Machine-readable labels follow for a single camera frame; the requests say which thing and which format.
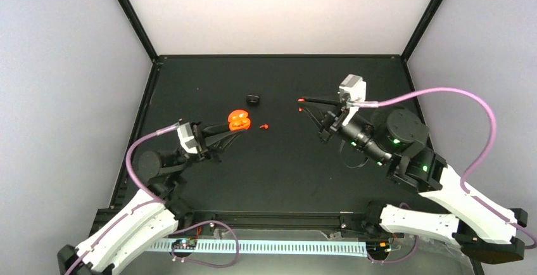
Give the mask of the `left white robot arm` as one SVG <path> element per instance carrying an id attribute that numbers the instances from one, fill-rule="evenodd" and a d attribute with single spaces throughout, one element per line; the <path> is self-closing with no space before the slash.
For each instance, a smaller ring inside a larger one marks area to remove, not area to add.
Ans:
<path id="1" fill-rule="evenodd" d="M 138 187 L 132 199 L 104 226 L 77 246 L 65 245 L 57 253 L 60 274 L 120 274 L 135 258 L 158 240 L 188 233 L 205 225 L 230 228 L 207 220 L 194 223 L 191 209 L 180 193 L 185 184 L 183 171 L 205 160 L 216 160 L 234 140 L 250 128 L 250 119 L 203 126 L 180 123 L 147 134 L 127 150 L 125 167 Z M 132 154 L 144 141 L 169 132 L 176 133 L 179 147 L 168 154 L 155 153 L 158 169 L 147 183 L 132 166 Z"/>

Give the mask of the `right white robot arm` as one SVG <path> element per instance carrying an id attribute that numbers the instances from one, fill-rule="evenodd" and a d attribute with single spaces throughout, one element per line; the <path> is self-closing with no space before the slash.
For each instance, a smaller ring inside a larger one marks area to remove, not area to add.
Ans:
<path id="1" fill-rule="evenodd" d="M 298 104 L 317 126 L 321 140 L 339 136 L 366 159 L 387 166 L 387 178 L 395 185 L 445 210 L 432 214 L 371 202 L 360 219 L 365 234 L 426 237 L 491 265 L 524 258 L 525 244 L 516 231 L 526 226 L 526 211 L 476 200 L 473 187 L 462 188 L 460 176 L 427 146 L 429 129 L 416 114 L 396 105 L 376 110 L 367 120 L 352 113 L 342 101 L 303 97 Z"/>

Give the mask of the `black glossy earbud charging case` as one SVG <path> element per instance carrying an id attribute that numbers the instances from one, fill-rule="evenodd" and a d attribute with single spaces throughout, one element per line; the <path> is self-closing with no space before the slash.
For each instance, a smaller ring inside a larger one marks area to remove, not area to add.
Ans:
<path id="1" fill-rule="evenodd" d="M 260 97 L 257 95 L 249 94 L 246 96 L 246 103 L 250 106 L 256 106 L 260 104 Z"/>

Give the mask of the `red round cap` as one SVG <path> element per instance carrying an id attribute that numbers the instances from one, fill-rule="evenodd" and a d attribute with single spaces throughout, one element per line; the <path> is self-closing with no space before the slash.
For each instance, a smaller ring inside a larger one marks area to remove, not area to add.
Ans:
<path id="1" fill-rule="evenodd" d="M 251 126 L 251 119 L 246 110 L 233 110 L 227 117 L 230 131 L 248 130 Z"/>

